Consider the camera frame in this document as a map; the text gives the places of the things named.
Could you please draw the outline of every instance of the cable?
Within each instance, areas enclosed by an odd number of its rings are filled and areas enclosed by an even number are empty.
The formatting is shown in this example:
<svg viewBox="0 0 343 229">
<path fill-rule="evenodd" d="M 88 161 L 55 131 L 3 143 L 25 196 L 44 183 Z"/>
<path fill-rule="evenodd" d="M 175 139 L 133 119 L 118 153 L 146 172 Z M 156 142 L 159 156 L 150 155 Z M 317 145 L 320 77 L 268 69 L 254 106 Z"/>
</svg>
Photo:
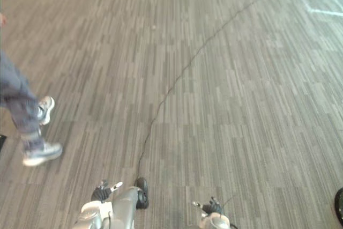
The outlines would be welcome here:
<svg viewBox="0 0 343 229">
<path fill-rule="evenodd" d="M 229 20 L 227 20 L 218 30 L 216 30 L 216 32 L 214 32 L 214 34 L 212 34 L 210 37 L 208 37 L 205 42 L 202 44 L 202 46 L 198 49 L 198 51 L 195 53 L 195 55 L 193 55 L 193 57 L 191 58 L 191 60 L 188 62 L 188 64 L 182 69 L 181 73 L 179 76 L 177 76 L 177 78 L 175 79 L 175 81 L 173 82 L 172 86 L 169 88 L 167 94 L 165 95 L 165 97 L 163 98 L 163 100 L 159 103 L 158 105 L 158 108 L 157 108 L 157 112 L 156 112 L 156 115 L 155 117 L 153 118 L 153 120 L 151 121 L 150 123 L 150 126 L 149 126 L 149 131 L 148 131 L 148 135 L 146 136 L 145 140 L 144 140 L 144 143 L 143 143 L 143 150 L 141 152 L 141 155 L 139 157 L 139 160 L 138 160 L 138 164 L 137 164 L 137 176 L 136 178 L 139 177 L 139 173 L 140 173 L 140 164 L 141 164 L 141 160 L 144 156 L 144 153 L 145 153 L 145 150 L 146 150 L 146 144 L 147 144 L 147 141 L 151 135 L 151 130 L 152 130 L 152 125 L 153 123 L 155 122 L 155 120 L 157 119 L 158 117 L 158 114 L 160 112 L 160 108 L 162 106 L 163 103 L 166 102 L 170 92 L 175 88 L 175 85 L 176 83 L 178 82 L 178 80 L 180 80 L 180 78 L 183 76 L 185 70 L 187 70 L 190 65 L 192 64 L 192 62 L 194 61 L 194 59 L 198 56 L 198 54 L 200 53 L 200 51 L 207 45 L 207 43 L 209 41 L 211 41 L 212 39 L 215 38 L 215 36 L 221 32 L 229 23 L 231 23 L 236 17 L 238 14 L 242 13 L 243 11 L 245 11 L 247 8 L 251 7 L 253 4 L 255 4 L 257 1 L 259 0 L 253 0 L 252 2 L 250 2 L 249 4 L 247 4 L 246 6 L 244 6 L 242 9 L 238 10 Z"/>
<path fill-rule="evenodd" d="M 238 229 L 237 226 L 235 226 L 234 224 L 231 224 L 231 223 L 230 223 L 230 227 L 233 227 L 233 228 L 235 228 L 235 229 Z"/>
</svg>

